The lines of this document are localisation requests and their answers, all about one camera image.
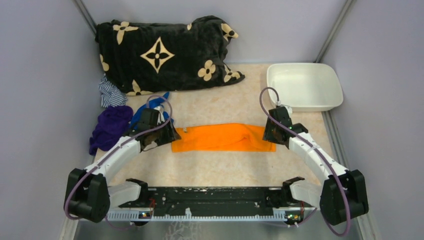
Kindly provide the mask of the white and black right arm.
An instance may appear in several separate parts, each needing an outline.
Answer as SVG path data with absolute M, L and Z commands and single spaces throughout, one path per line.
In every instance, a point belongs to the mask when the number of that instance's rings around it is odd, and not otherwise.
M 310 183 L 303 177 L 284 181 L 281 193 L 284 204 L 307 203 L 319 209 L 332 226 L 369 212 L 365 177 L 359 170 L 349 170 L 335 161 L 304 125 L 292 122 L 286 107 L 270 109 L 267 117 L 263 140 L 295 153 L 320 182 Z

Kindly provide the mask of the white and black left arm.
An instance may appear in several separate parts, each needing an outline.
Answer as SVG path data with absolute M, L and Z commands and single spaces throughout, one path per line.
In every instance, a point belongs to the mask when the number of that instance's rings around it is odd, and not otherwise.
M 144 207 L 149 203 L 148 184 L 137 179 L 111 186 L 113 177 L 146 147 L 170 144 L 181 136 L 170 118 L 158 108 L 144 108 L 137 122 L 130 124 L 118 142 L 100 159 L 84 169 L 73 169 L 67 179 L 63 209 L 71 220 L 99 223 L 110 210 L 128 203 Z

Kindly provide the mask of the orange towel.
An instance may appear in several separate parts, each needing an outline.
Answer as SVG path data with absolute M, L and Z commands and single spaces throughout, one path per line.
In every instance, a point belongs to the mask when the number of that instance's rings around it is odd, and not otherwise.
M 265 127 L 224 123 L 176 129 L 181 139 L 171 143 L 174 153 L 190 151 L 275 152 L 276 144 L 263 140 Z

